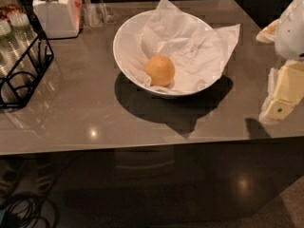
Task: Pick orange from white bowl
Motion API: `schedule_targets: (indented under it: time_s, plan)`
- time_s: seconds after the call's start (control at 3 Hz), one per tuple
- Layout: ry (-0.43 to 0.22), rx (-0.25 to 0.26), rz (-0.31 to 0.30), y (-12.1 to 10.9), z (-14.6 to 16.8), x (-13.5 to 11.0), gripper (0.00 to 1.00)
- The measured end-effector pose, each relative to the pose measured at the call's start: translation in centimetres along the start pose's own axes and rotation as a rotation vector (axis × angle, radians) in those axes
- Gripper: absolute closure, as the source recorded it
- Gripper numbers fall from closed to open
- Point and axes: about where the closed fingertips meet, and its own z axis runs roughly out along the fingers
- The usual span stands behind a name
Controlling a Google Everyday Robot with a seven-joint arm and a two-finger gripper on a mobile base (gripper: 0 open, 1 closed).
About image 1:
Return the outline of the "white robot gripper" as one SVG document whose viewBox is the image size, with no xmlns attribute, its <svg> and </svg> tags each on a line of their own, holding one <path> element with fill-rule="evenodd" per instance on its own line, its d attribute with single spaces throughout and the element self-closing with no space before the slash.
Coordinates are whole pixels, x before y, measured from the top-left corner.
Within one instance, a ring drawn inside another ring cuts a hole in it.
<svg viewBox="0 0 304 228">
<path fill-rule="evenodd" d="M 285 120 L 304 98 L 304 0 L 293 0 L 256 39 L 275 41 L 276 54 L 289 60 L 280 69 L 270 70 L 268 96 L 259 115 L 261 122 L 275 124 Z"/>
</svg>

